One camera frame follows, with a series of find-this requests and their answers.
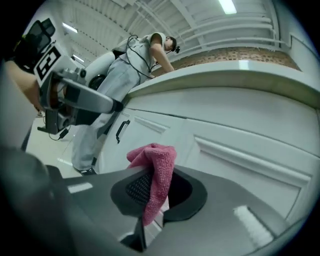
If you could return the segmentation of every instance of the pink towel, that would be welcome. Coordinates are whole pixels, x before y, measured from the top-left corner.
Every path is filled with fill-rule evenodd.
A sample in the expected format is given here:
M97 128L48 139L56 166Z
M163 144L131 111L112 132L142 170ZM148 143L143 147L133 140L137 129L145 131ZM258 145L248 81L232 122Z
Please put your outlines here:
M151 165L154 167L150 198L142 218L144 226L155 219L168 196L176 157L177 152L173 146L157 143L139 147L126 155L131 162L128 168Z

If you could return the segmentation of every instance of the robotic arm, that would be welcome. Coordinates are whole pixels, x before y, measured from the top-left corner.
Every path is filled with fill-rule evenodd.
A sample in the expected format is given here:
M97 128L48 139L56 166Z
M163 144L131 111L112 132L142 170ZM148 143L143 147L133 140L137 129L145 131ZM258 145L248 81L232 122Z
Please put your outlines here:
M84 70L63 55L58 45L50 47L34 67L40 87L39 102L46 116L45 128L39 130L55 135L67 126L76 124L79 110L105 114L122 111L121 102L89 88L89 81L86 81L86 77L91 80L95 74L106 72L114 60L114 54L108 52ZM53 96L57 98L54 105Z

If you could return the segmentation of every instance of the cabinet handle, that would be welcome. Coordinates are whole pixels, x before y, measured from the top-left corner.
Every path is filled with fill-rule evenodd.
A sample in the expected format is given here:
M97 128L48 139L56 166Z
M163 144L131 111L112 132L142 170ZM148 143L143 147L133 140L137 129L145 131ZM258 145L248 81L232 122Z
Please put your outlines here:
M129 124L130 124L130 120L123 121L122 124L120 125L118 131L116 132L115 138L116 138L116 141L118 142L118 144L120 143L119 134L121 133L122 128L125 125L129 125Z

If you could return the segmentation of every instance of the white t-shirt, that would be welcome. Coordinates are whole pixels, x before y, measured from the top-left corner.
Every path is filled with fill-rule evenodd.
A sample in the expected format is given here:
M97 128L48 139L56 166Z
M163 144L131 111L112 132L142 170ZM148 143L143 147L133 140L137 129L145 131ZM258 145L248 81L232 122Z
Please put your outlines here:
M126 54L120 56L120 58L126 62L128 62L129 58L131 65L143 74L146 74L147 76L150 75L149 69L151 69L152 66L155 64L155 59L150 55L149 51L151 46L151 38L154 34L158 34L161 36L162 48L165 49L165 34L161 32L156 32L153 34L146 35L143 38L133 39L129 44L132 50L128 48ZM142 74L140 75L140 77L142 84L144 81L146 81L147 77Z

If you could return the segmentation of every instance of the fluorescent light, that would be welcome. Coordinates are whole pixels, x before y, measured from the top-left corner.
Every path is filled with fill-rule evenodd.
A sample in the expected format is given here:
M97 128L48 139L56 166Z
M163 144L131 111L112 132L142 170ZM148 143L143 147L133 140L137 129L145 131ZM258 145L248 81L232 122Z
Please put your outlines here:
M232 0L219 0L225 14L236 14L237 10Z
M62 26L64 26L65 28L67 28L67 29L69 29L69 30L71 30L71 31L73 31L73 32L75 32L75 33L78 33L78 30L77 30L77 29L75 29L75 28L72 27L72 26L67 25L66 23L63 23L63 22L62 22Z
M72 55L73 55L73 57L75 57L75 58L78 59L79 61L85 62L83 59L79 58L78 56L76 56L76 55L74 55L74 54L72 54Z

